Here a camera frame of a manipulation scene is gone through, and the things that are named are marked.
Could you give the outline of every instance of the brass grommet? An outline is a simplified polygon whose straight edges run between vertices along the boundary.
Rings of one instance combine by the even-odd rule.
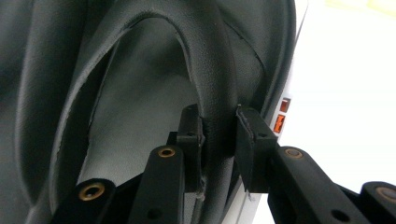
[[[173,157],[175,156],[175,153],[176,152],[170,147],[166,147],[158,151],[158,155],[162,158]]]
[[[294,149],[294,148],[288,148],[285,150],[286,155],[289,157],[292,157],[294,159],[300,159],[303,156],[303,153],[301,153],[299,150]]]
[[[99,198],[104,192],[105,192],[105,185],[103,185],[100,182],[97,182],[97,183],[92,183],[89,186],[83,188],[79,192],[78,197],[82,201],[87,202]]]
[[[396,203],[396,190],[385,187],[378,187],[376,188],[376,192],[388,201]]]

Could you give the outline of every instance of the orange light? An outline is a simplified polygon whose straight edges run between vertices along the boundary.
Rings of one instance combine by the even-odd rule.
[[[289,105],[290,99],[283,98],[282,103],[280,104],[280,111],[282,111],[283,113],[288,113]]]
[[[274,132],[280,133],[282,131],[283,123],[285,122],[286,116],[278,115],[274,127]]]

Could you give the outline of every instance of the red indicator light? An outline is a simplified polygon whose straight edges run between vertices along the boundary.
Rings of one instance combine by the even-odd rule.
[[[274,127],[274,132],[280,133],[282,131],[283,123],[285,122],[286,116],[278,115]]]

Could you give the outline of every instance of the curved edge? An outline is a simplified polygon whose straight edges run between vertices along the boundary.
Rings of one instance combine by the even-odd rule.
[[[52,210],[59,202],[55,177],[58,153],[64,147],[63,135],[81,88],[86,84],[91,70],[130,27],[143,19],[159,17],[169,21],[182,39],[186,64],[190,68],[189,75],[198,92],[200,112],[204,118],[207,135],[205,173],[210,176],[207,178],[207,194],[212,198],[218,198],[208,200],[210,197],[206,197],[207,205],[204,205],[204,211],[212,212],[203,212],[205,217],[201,220],[206,220],[204,222],[208,223],[220,219],[221,211],[214,212],[213,210],[224,207],[227,190],[222,190],[222,188],[228,188],[229,180],[227,179],[231,171],[227,175],[227,170],[232,168],[232,163],[226,160],[230,158],[227,153],[230,149],[227,146],[232,144],[227,136],[233,134],[231,127],[233,127],[233,114],[236,109],[233,56],[215,4],[211,1],[179,0],[175,1],[174,5],[176,6],[167,1],[119,1],[102,21],[100,26],[104,29],[100,29],[100,33],[95,33],[88,50],[83,54],[82,63],[78,64],[76,74],[80,74],[80,77],[67,98],[56,133],[49,186]],[[196,20],[194,15],[201,15],[200,20]]]

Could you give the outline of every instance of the white surface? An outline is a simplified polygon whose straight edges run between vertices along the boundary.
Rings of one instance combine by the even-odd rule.
[[[281,146],[307,151],[356,192],[396,185],[396,19],[311,1],[289,92]],[[253,223],[274,223],[264,196]]]

